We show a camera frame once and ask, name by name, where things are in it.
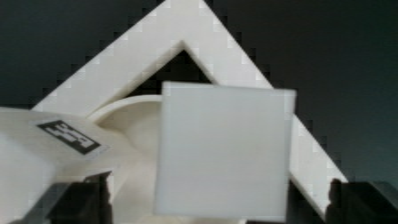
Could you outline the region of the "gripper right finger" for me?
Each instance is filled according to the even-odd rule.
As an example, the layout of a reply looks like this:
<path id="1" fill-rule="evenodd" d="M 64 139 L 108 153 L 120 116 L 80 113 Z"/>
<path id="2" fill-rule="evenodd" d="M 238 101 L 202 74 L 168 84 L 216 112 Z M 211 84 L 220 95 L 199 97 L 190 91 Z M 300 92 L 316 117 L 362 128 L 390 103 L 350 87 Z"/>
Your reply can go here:
<path id="1" fill-rule="evenodd" d="M 398 189 L 387 182 L 330 182 L 325 224 L 398 224 Z"/>

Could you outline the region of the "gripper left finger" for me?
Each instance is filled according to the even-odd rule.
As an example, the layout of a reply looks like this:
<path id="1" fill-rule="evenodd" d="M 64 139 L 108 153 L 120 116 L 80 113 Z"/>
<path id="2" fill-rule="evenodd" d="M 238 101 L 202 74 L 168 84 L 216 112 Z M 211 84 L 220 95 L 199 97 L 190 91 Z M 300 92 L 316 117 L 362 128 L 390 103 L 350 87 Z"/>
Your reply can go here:
<path id="1" fill-rule="evenodd" d="M 24 216 L 24 224 L 113 224 L 108 177 L 103 172 L 81 182 L 55 183 Z"/>

